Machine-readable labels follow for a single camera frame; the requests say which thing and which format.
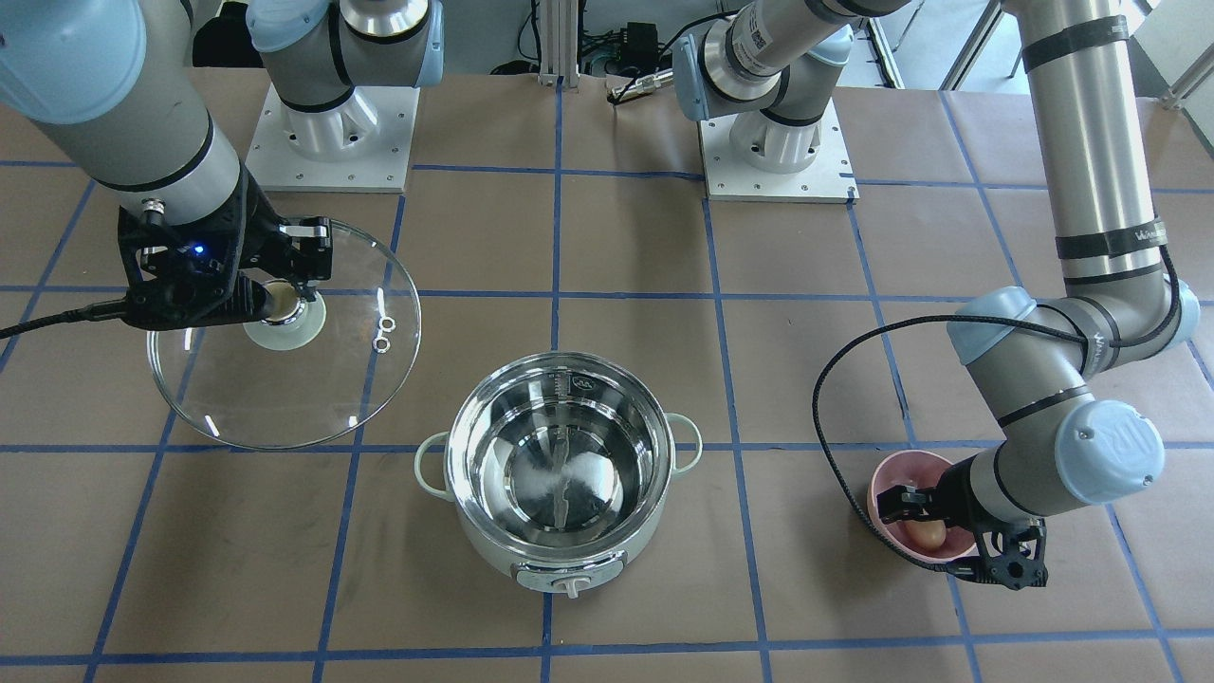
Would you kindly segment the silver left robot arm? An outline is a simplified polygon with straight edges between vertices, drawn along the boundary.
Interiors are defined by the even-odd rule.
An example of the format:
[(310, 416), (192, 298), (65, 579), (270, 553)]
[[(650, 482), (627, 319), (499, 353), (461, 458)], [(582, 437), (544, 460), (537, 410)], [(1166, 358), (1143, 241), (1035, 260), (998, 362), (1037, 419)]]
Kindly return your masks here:
[(858, 203), (707, 204), (724, 341), (711, 388), (733, 398), (737, 453), (709, 451), (707, 474), (673, 497), (663, 560), (699, 560), (687, 594), (762, 601), (771, 617), (795, 611), (927, 610), (955, 587), (974, 627), (995, 610), (1065, 630), (1097, 615), (1144, 628), (1144, 601), (1163, 588), (1210, 596), (1201, 571), (1167, 575), (1184, 557), (1178, 525), (1210, 511), (1195, 494), (1212, 480), (1206, 451), (1179, 444), (1144, 493), (1049, 520), (1048, 587), (1011, 592), (910, 567), (853, 516), (819, 450), (811, 416), (816, 376), (838, 348), (877, 324), (944, 315), (965, 298), (1021, 284), (1037, 298), (1065, 294), (1029, 97), (869, 85), (861, 68), (836, 91), (851, 150), (844, 173)]

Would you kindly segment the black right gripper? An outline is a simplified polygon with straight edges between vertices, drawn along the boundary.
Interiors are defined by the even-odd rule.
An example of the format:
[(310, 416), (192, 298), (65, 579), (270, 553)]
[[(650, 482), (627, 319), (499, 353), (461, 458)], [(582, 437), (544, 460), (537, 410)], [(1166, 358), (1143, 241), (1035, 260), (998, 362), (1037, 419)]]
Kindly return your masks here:
[(127, 280), (119, 320), (143, 330), (260, 323), (277, 308), (270, 278), (314, 286), (333, 272), (331, 221), (282, 224), (248, 170), (229, 199), (204, 220), (171, 224), (151, 212), (119, 211), (117, 241)]

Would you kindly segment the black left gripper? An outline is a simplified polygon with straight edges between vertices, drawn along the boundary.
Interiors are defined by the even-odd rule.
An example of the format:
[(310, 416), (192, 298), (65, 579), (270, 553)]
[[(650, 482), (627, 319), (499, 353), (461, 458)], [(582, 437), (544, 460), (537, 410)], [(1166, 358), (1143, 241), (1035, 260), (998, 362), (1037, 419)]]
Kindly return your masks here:
[(877, 519), (881, 523), (942, 520), (974, 533), (977, 554), (927, 563), (927, 570), (960, 581), (1000, 584), (1020, 591), (1048, 584), (1045, 565), (1046, 527), (1039, 516), (1015, 516), (1005, 520), (985, 510), (972, 476), (980, 457), (954, 463), (936, 486), (894, 485), (877, 493)]

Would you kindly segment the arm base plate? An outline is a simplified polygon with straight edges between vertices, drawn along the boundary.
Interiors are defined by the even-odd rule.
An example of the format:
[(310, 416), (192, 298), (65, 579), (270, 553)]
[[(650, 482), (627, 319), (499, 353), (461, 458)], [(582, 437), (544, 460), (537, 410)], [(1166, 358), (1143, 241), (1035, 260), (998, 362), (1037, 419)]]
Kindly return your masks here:
[(807, 126), (762, 112), (698, 123), (710, 200), (844, 204), (860, 199), (836, 103)]
[(337, 108), (306, 113), (267, 91), (246, 167), (262, 190), (399, 194), (412, 159), (419, 89), (354, 89)]

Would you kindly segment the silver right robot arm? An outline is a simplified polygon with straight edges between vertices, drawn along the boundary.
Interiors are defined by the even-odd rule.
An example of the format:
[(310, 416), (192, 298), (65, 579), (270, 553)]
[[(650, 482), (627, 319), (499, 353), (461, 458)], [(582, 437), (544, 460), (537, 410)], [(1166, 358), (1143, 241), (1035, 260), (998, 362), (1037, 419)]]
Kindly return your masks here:
[[(388, 140), (378, 89), (441, 82), (439, 1), (238, 1), (234, 50), (270, 75), (293, 160), (359, 161)], [(44, 315), (143, 330), (240, 324), (314, 336), (331, 277), (327, 217), (287, 220), (222, 133), (185, 63), (202, 56), (191, 1), (5, 1), (2, 104), (25, 116), (119, 203), (121, 298)]]

